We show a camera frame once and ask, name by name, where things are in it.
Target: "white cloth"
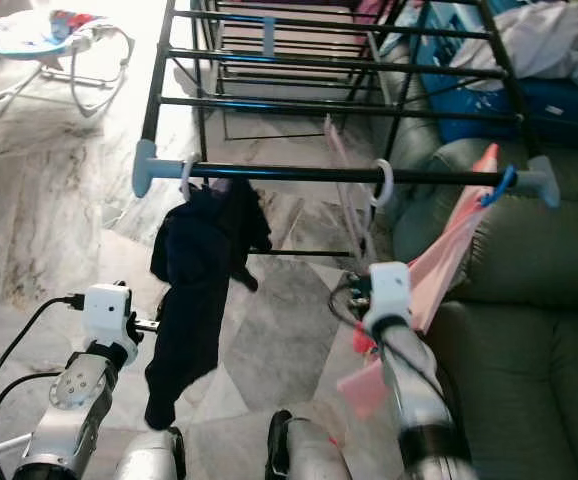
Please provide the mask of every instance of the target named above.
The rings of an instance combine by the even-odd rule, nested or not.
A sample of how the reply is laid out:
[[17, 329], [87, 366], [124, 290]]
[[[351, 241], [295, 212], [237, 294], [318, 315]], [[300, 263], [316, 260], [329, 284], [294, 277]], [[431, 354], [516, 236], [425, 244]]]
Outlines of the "white cloth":
[[[578, 84], [578, 3], [539, 2], [495, 17], [502, 41], [518, 78], [571, 78]], [[464, 42], [452, 67], [495, 68], [487, 42]], [[501, 82], [487, 80], [477, 90], [498, 90]]]

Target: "gray sofa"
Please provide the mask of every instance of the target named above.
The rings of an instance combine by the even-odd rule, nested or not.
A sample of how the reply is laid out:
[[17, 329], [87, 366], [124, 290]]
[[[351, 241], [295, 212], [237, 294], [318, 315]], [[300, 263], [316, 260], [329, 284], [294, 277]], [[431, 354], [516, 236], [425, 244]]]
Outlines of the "gray sofa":
[[[407, 61], [406, 48], [387, 59]], [[388, 75], [392, 96], [402, 79]], [[409, 95], [423, 91], [414, 79]], [[376, 95], [372, 101], [381, 101]], [[373, 119], [377, 155], [388, 128], [384, 118]], [[394, 168], [463, 171], [491, 141], [443, 145], [435, 120], [403, 119], [389, 161]], [[525, 165], [521, 146], [500, 145], [500, 168]], [[445, 387], [484, 480], [578, 480], [578, 151], [545, 150], [560, 208], [518, 194], [496, 202], [426, 337], [452, 377]], [[396, 259], [415, 258], [438, 237], [460, 191], [398, 189], [386, 212]]]

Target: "tile floor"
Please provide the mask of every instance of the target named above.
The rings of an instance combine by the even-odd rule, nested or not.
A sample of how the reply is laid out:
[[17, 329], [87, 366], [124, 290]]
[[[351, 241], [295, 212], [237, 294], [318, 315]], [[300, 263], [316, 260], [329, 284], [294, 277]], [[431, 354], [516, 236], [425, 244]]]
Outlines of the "tile floor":
[[[167, 288], [148, 272], [148, 265], [164, 214], [181, 201], [178, 185], [154, 181], [148, 195], [137, 199], [130, 182], [163, 2], [149, 2], [149, 8], [133, 3], [104, 2], [122, 11], [137, 37], [129, 79], [104, 115], [83, 119], [67, 103], [65, 85], [41, 80], [10, 104], [0, 103], [0, 352], [30, 312], [51, 296], [123, 279], [133, 289], [134, 308], [150, 317]], [[185, 41], [184, 29], [179, 37]], [[18, 73], [2, 65], [0, 81]], [[53, 101], [39, 99], [40, 94]], [[309, 119], [270, 122], [255, 115], [230, 115], [229, 121], [232, 135], [286, 133], [317, 125]], [[331, 161], [321, 137], [225, 142], [218, 112], [211, 114], [208, 132], [209, 157], [217, 162]], [[367, 164], [371, 145], [362, 126], [352, 125], [345, 135], [358, 165]], [[196, 148], [195, 141], [190, 110], [163, 109], [159, 155], [180, 158]], [[333, 185], [255, 186], [274, 246], [347, 248]], [[388, 242], [378, 244], [388, 257]], [[396, 478], [401, 465], [388, 412], [360, 422], [335, 391], [337, 379], [362, 364], [351, 352], [350, 332], [339, 328], [326, 307], [341, 268], [352, 265], [326, 258], [254, 256], [248, 266], [260, 282], [259, 291], [250, 294], [232, 282], [220, 338], [221, 363], [189, 387], [176, 405], [189, 477], [261, 479], [270, 415], [289, 406], [325, 425], [341, 441], [356, 478]], [[55, 307], [12, 354], [0, 387], [18, 376], [62, 366], [82, 340], [78, 314]], [[148, 395], [143, 370], [153, 340], [147, 336], [139, 358], [120, 375], [86, 478], [109, 478], [131, 437], [147, 428], [142, 420]], [[47, 382], [39, 380], [5, 401], [0, 441], [33, 428], [42, 415], [46, 389]], [[11, 473], [19, 455], [2, 455], [6, 472]], [[234, 472], [233, 465], [240, 471]]]

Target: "black cloth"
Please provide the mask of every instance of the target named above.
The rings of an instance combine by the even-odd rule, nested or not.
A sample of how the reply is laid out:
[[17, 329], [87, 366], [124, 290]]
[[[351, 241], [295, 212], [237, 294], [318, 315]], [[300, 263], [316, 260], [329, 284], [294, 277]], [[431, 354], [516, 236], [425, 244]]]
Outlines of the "black cloth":
[[171, 288], [159, 307], [153, 360], [145, 370], [150, 427], [171, 425], [183, 390], [218, 365], [229, 277], [257, 290], [245, 266], [247, 252], [270, 250], [270, 233], [258, 194], [246, 180], [192, 189], [189, 202], [167, 213], [151, 257], [151, 272]]

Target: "baby bouncer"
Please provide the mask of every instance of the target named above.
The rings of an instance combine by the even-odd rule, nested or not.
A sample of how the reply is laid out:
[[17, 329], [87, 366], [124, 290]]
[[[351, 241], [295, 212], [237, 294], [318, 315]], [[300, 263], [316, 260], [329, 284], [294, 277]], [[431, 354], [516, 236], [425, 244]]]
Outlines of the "baby bouncer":
[[[127, 43], [126, 55], [120, 59], [118, 73], [113, 78], [94, 78], [77, 74], [77, 57], [103, 38], [120, 34]], [[24, 10], [0, 18], [0, 59], [36, 61], [36, 68], [25, 78], [0, 89], [0, 100], [16, 97], [39, 75], [67, 80], [80, 113], [90, 117], [107, 105], [122, 86], [125, 70], [133, 53], [134, 40], [109, 18], [52, 10], [49, 17], [34, 10]], [[58, 59], [71, 57], [65, 71]], [[90, 103], [76, 92], [76, 85], [108, 91], [103, 99]]]

